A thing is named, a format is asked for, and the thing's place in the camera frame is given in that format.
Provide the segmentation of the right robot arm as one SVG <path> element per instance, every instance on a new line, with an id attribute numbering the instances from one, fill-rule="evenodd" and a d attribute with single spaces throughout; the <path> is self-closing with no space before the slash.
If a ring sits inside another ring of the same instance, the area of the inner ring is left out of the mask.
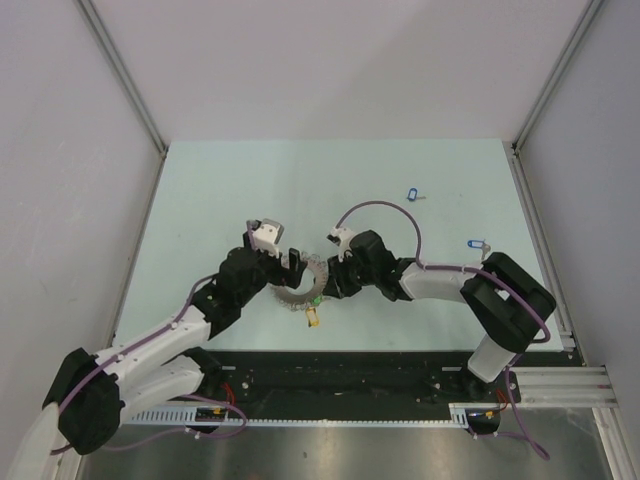
<path id="1" fill-rule="evenodd" d="M 473 401 L 493 394 L 499 375 L 530 345 L 551 338 L 546 321 L 556 310 L 555 298 L 502 252 L 477 265 L 445 265 L 397 258 L 372 230 L 334 228 L 328 240 L 338 254 L 327 260 L 325 296 L 350 298 L 373 286 L 392 302 L 437 299 L 470 308 L 485 331 L 461 376 L 462 391 Z"/>

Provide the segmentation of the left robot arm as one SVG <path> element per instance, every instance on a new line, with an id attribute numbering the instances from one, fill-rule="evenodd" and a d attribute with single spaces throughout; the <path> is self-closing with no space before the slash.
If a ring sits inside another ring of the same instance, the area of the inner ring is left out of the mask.
<path id="1" fill-rule="evenodd" d="M 296 249 L 283 257 L 246 244 L 230 251 L 218 272 L 196 281 L 183 307 L 165 324 L 122 347 L 69 353 L 43 403 L 59 408 L 58 428 L 68 443 L 59 451 L 89 454 L 103 446 L 119 427 L 128 380 L 228 328 L 265 286 L 297 288 L 306 267 Z"/>

